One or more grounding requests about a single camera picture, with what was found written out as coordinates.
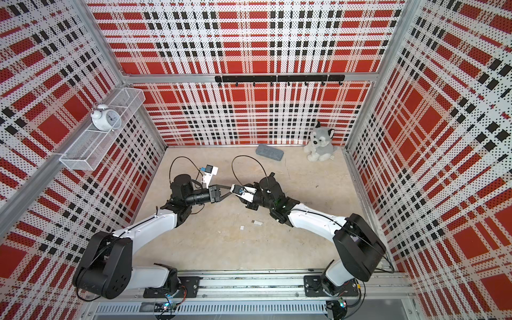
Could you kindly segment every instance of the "stuffed animal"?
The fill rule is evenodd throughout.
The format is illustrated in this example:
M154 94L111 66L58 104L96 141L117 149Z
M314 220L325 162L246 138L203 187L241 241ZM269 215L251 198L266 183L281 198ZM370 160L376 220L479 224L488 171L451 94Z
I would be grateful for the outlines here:
M316 121L316 126L309 134L311 139L308 144L304 146L304 152L308 153L308 160L325 161L331 158L334 153L334 146L332 145L332 137L334 136L334 129L321 127L320 121Z

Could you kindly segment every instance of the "concrete floor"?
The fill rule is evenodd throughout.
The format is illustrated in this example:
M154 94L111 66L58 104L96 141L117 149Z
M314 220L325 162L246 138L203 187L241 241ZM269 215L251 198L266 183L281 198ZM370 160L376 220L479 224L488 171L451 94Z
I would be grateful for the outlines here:
M236 183L231 172L232 159L249 155L261 162L267 174L275 172L287 196L328 214L362 215L341 151L335 153L334 160L312 163L301 147L278 148L284 151L280 162L257 156L252 146L168 148L136 222L153 215L155 206L164 205L170 197L168 172L177 156L191 158L198 167L207 164L219 167L211 184L231 186ZM259 182L264 177L252 159L237 158L233 166L243 184ZM197 171L187 159L181 158L174 163L171 178L182 173L194 178ZM192 212L200 208L195 206ZM254 225L252 220L262 221L263 225ZM220 203L207 203L199 214L145 245L136 253L133 264L146 266L157 262L178 270L307 269L325 268L338 258L336 248L328 240L276 222L265 208L249 210L231 195Z

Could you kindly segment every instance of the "small white object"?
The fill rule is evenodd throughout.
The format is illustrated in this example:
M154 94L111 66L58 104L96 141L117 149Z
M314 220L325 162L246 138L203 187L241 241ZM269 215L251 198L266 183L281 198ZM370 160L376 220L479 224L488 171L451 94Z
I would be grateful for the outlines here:
M105 132L119 129L122 123L121 116L115 110L108 109L108 107L106 104L100 104L98 109L91 113L94 126Z
M209 185L210 185L211 178L212 178L213 176L216 176L216 175L217 175L217 171L219 170L219 168L218 168L218 167L214 167L214 166L212 166L212 167L213 167L213 168L211 169L211 173L206 172L206 169L205 169L205 170L203 170L204 168L201 168L201 171L203 171L203 172L204 172L204 174L203 174L203 183L204 183L204 184L206 184L206 187L207 187L207 188L208 188L208 187L209 187Z

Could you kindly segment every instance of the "alarm clock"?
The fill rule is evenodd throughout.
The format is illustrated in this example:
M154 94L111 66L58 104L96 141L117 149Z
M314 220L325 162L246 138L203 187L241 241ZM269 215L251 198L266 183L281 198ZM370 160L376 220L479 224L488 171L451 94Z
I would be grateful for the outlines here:
M93 124L101 131L110 131L119 129L121 127L121 116L113 110L107 109L109 106L106 104L100 104L98 109L91 113Z

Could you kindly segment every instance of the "white wire basket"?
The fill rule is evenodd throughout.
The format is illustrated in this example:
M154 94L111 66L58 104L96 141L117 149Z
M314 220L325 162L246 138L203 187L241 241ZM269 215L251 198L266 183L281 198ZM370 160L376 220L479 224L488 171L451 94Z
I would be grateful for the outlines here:
M91 123L60 157L60 161L68 169L94 171L119 137L126 123L145 101L141 89L115 89L112 96L113 99L107 105L121 117L121 127L104 132Z

